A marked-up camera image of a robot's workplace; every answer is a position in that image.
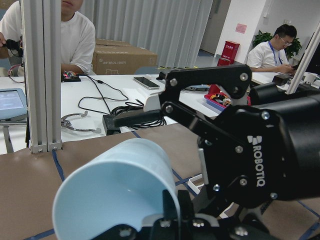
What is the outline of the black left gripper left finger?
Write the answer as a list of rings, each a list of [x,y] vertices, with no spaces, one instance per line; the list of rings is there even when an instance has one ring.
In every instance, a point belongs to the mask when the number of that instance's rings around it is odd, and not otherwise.
[[[165,220],[180,221],[180,214],[178,213],[174,199],[167,189],[162,191],[162,208]]]

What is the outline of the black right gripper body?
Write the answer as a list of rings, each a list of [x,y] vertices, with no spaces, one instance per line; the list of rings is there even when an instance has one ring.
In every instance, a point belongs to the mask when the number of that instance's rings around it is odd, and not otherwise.
[[[262,105],[233,104],[215,119],[179,101],[188,86],[221,86],[246,99],[252,72],[227,65],[161,73],[161,111],[198,135],[205,181],[194,210],[218,216],[230,203],[253,209],[269,200],[320,195],[320,92],[307,90]]]

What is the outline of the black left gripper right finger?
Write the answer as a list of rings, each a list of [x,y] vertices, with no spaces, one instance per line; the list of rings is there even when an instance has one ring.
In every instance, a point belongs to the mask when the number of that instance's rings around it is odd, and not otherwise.
[[[180,206],[182,221],[189,221],[195,217],[194,205],[187,190],[178,190],[177,198]]]

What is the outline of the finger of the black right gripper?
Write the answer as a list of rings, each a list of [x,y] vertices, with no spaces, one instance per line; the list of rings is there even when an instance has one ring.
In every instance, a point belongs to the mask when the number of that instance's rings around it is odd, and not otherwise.
[[[168,118],[161,112],[160,93],[164,89],[152,92],[145,100],[143,108],[140,110],[123,112],[114,117],[116,127],[137,127],[141,125],[151,125],[155,123],[167,124]]]

